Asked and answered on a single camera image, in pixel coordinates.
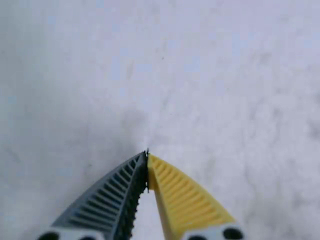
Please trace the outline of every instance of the black hole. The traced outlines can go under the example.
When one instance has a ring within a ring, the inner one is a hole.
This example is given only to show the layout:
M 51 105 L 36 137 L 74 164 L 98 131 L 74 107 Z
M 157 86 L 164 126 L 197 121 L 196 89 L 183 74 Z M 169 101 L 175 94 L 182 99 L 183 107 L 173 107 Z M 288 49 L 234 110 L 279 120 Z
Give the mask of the black hole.
M 96 240 L 96 238 L 93 236 L 85 236 L 85 237 L 80 238 L 79 240 Z
M 58 240 L 58 239 L 59 239 L 59 234 L 54 231 L 47 232 L 38 238 L 38 240 Z
M 136 163 L 133 160 L 130 162 L 130 165 L 133 167 L 133 169 L 136 167 Z
M 223 231 L 223 236 L 225 239 L 230 239 L 230 240 L 238 240 L 238 239 L 244 238 L 240 230 L 236 228 L 231 228 L 231 227 Z
M 204 236 L 191 236 L 188 240 L 207 240 Z

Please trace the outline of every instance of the white background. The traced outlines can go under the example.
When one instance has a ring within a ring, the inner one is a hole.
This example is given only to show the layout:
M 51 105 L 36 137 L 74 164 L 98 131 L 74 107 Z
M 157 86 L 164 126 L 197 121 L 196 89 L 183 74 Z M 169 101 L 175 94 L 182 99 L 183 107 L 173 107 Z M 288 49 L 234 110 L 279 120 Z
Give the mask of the white background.
M 255 240 L 316 240 L 320 2 L 0 3 L 0 238 L 150 151 Z M 133 239 L 163 239 L 154 195 Z

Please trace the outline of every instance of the ridged surface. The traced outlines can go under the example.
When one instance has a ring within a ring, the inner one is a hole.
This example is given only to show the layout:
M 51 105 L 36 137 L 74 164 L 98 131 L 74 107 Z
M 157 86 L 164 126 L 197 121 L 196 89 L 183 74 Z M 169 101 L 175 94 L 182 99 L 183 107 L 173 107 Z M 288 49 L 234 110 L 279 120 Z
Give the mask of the ridged surface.
M 176 167 L 150 154 L 148 171 L 166 239 L 180 239 L 185 231 L 235 221 L 206 190 Z
M 129 239 L 146 182 L 147 156 L 142 152 L 96 182 L 53 226 L 97 230 L 106 239 Z

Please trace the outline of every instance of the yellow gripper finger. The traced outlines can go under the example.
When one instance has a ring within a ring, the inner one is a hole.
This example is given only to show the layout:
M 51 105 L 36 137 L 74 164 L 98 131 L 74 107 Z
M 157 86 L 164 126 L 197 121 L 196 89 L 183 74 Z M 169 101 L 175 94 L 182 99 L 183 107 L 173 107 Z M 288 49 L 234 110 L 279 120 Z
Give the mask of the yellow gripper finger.
M 234 223 L 234 218 L 205 189 L 176 167 L 148 156 L 149 189 L 154 190 L 166 240 L 186 231 Z

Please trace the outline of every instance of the white surface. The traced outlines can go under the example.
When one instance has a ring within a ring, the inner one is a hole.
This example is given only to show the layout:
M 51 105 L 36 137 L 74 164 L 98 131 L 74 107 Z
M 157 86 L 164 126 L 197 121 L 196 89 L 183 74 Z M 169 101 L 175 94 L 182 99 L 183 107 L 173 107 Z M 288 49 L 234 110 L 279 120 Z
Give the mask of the white surface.
M 319 1 L 0 3 L 0 235 L 147 146 L 256 240 L 319 238 Z M 134 238 L 163 239 L 152 194 Z

